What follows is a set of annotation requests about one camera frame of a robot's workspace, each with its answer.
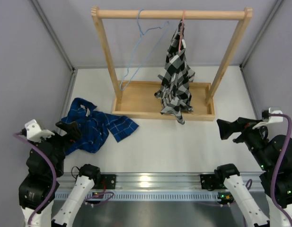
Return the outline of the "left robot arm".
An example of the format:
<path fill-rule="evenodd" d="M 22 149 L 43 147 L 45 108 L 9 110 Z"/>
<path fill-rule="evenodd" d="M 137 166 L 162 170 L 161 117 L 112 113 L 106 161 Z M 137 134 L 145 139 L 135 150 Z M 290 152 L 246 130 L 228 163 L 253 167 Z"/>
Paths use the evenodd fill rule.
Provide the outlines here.
<path fill-rule="evenodd" d="M 71 227 L 91 189 L 101 185 L 99 167 L 85 164 L 79 169 L 75 185 L 56 215 L 52 215 L 57 178 L 63 176 L 65 151 L 81 139 L 76 122 L 57 122 L 65 135 L 50 131 L 37 120 L 27 122 L 14 137 L 30 148 L 26 165 L 28 175 L 19 186 L 19 205 L 27 227 Z"/>

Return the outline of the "blue plaid shirt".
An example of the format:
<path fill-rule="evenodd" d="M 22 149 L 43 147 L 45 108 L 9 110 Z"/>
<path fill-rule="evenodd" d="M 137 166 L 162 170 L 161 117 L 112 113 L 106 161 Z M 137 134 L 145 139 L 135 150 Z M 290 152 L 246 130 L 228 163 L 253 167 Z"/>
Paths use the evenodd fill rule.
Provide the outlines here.
<path fill-rule="evenodd" d="M 139 125 L 126 116 L 117 116 L 96 110 L 96 106 L 83 98 L 75 98 L 66 117 L 61 121 L 67 124 L 76 122 L 82 134 L 67 151 L 66 155 L 76 150 L 97 153 L 112 134 L 120 142 L 134 133 Z"/>

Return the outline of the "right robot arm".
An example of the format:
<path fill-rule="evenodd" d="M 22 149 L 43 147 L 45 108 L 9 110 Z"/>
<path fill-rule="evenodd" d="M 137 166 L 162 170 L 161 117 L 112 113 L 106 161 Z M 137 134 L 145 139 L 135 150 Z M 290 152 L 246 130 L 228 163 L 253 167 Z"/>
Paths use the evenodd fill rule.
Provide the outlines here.
<path fill-rule="evenodd" d="M 292 227 L 292 120 L 283 113 L 268 113 L 262 120 L 238 118 L 217 120 L 220 137 L 240 135 L 234 143 L 244 143 L 262 169 L 259 176 L 268 202 L 265 215 L 250 194 L 234 164 L 218 166 L 215 183 L 226 188 L 242 212 L 247 227 Z"/>

